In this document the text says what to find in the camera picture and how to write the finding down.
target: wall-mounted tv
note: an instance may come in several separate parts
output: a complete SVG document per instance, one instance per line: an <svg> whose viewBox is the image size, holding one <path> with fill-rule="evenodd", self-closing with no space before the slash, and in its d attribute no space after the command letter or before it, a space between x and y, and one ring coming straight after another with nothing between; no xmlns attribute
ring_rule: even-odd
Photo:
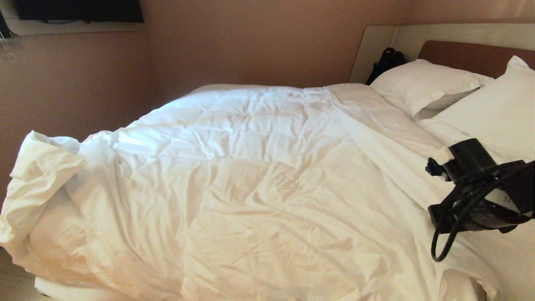
<svg viewBox="0 0 535 301"><path fill-rule="evenodd" d="M143 23L139 0L13 0L21 20Z"/></svg>

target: black bag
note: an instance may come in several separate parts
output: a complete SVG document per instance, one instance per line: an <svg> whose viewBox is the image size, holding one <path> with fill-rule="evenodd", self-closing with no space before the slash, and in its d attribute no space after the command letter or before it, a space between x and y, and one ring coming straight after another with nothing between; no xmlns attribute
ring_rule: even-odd
<svg viewBox="0 0 535 301"><path fill-rule="evenodd" d="M386 48L381 55L381 59L373 64L373 71L371 72L370 77L368 77L366 84L371 84L383 72L399 65L403 65L404 63L405 57L403 56L403 53L396 51L394 48Z"/></svg>

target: wall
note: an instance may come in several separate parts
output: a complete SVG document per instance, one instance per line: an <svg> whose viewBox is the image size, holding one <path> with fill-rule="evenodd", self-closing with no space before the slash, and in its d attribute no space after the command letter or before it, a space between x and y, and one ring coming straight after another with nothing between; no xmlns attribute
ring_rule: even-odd
<svg viewBox="0 0 535 301"><path fill-rule="evenodd" d="M166 99L211 83L347 82L367 25L403 24L410 0L145 0Z"/></svg>
<svg viewBox="0 0 535 301"><path fill-rule="evenodd" d="M115 130L161 101L143 33L20 37L0 53L0 203L26 133L79 140Z"/></svg>
<svg viewBox="0 0 535 301"><path fill-rule="evenodd" d="M534 23L534 0L412 0L409 24Z"/></svg>

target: white comforter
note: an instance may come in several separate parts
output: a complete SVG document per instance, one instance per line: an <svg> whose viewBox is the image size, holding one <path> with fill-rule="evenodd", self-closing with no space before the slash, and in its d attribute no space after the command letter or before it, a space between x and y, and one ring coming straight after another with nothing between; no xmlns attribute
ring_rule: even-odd
<svg viewBox="0 0 535 301"><path fill-rule="evenodd" d="M0 245L87 300L501 300L462 235L430 258L441 146L363 85L203 87L81 144L28 135Z"/></svg>

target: floor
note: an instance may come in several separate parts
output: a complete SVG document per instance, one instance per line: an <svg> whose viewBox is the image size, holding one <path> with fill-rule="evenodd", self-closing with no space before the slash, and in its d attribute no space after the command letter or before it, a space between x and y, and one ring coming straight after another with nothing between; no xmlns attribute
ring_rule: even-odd
<svg viewBox="0 0 535 301"><path fill-rule="evenodd" d="M55 301L34 287L35 276L13 264L11 256L0 249L0 301Z"/></svg>

